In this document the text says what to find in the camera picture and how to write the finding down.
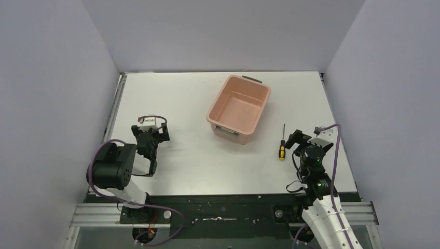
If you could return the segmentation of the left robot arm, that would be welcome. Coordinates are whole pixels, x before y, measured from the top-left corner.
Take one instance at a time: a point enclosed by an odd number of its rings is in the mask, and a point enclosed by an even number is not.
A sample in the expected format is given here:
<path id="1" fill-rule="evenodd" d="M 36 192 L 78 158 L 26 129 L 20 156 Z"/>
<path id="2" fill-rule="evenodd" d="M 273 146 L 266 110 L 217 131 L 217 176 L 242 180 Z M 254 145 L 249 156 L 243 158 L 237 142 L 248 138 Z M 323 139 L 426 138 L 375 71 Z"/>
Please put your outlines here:
<path id="1" fill-rule="evenodd" d="M 147 118 L 146 124 L 132 125 L 131 132 L 134 144 L 113 139 L 101 145 L 89 164 L 86 180 L 101 197 L 107 195 L 98 189 L 105 189 L 111 193 L 111 199 L 122 202 L 126 208 L 149 208 L 149 194 L 131 177 L 152 177 L 156 173 L 158 145 L 170 140 L 167 123 L 157 126 L 152 118 Z"/>

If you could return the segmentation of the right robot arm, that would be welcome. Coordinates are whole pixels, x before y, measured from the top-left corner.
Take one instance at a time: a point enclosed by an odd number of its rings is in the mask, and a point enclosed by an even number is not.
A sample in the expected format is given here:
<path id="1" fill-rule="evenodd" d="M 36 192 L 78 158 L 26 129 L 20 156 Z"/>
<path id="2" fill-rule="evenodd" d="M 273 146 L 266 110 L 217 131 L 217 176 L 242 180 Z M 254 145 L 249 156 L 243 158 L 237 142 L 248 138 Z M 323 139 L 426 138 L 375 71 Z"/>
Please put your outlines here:
<path id="1" fill-rule="evenodd" d="M 321 248 L 362 248 L 351 228 L 334 180 L 326 173 L 323 159 L 333 147 L 333 131 L 315 130 L 316 136 L 295 130 L 288 136 L 285 149 L 297 145 L 292 156 L 299 158 L 298 175 L 304 194 L 297 196 L 301 217 L 313 232 Z"/>

